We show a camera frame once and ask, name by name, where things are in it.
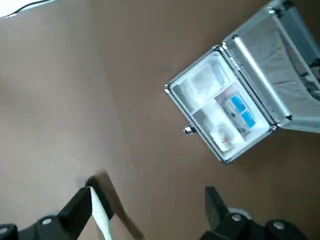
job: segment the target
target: metal bolt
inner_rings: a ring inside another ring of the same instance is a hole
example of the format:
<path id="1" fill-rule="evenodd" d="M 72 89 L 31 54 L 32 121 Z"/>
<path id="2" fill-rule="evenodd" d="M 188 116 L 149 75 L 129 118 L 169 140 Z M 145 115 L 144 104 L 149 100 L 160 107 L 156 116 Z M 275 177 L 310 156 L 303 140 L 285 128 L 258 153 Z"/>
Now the metal bolt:
<path id="1" fill-rule="evenodd" d="M 42 225 L 47 225 L 47 224 L 49 224 L 49 223 L 51 223 L 52 222 L 52 219 L 51 218 L 46 218 L 45 220 L 43 220 L 41 223 L 42 223 Z"/>
<path id="2" fill-rule="evenodd" d="M 273 226 L 276 228 L 276 229 L 279 229 L 279 230 L 283 230 L 285 229 L 285 225 L 280 222 L 280 221 L 275 221 L 273 222 Z"/>
<path id="3" fill-rule="evenodd" d="M 4 234 L 7 231 L 8 231 L 8 228 L 6 228 L 6 227 L 0 228 L 0 234 Z"/>
<path id="4" fill-rule="evenodd" d="M 241 221 L 241 216 L 239 214 L 233 214 L 232 215 L 232 219 L 235 220 L 236 222 L 240 222 Z"/>

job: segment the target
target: brown surface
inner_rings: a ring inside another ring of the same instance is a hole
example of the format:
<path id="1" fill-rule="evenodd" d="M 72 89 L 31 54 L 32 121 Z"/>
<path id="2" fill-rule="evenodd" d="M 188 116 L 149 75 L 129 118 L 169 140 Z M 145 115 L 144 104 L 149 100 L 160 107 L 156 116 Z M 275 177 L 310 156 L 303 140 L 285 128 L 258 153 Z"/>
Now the brown surface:
<path id="1" fill-rule="evenodd" d="M 163 91 L 266 2 L 65 0 L 0 20 L 0 222 L 55 212 L 105 169 L 147 239 L 198 239 L 205 185 L 319 239 L 320 135 L 280 130 L 224 166 Z M 319 8 L 296 2 L 320 40 Z"/>

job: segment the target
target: white packaging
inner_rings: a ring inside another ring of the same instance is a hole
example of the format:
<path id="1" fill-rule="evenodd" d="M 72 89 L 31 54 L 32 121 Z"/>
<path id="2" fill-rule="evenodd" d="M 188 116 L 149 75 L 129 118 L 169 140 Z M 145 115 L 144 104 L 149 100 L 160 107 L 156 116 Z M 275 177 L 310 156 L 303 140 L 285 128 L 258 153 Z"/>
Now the white packaging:
<path id="1" fill-rule="evenodd" d="M 223 129 L 217 127 L 214 131 L 210 132 L 210 135 L 222 152 L 226 152 L 232 147 L 229 136 Z"/>

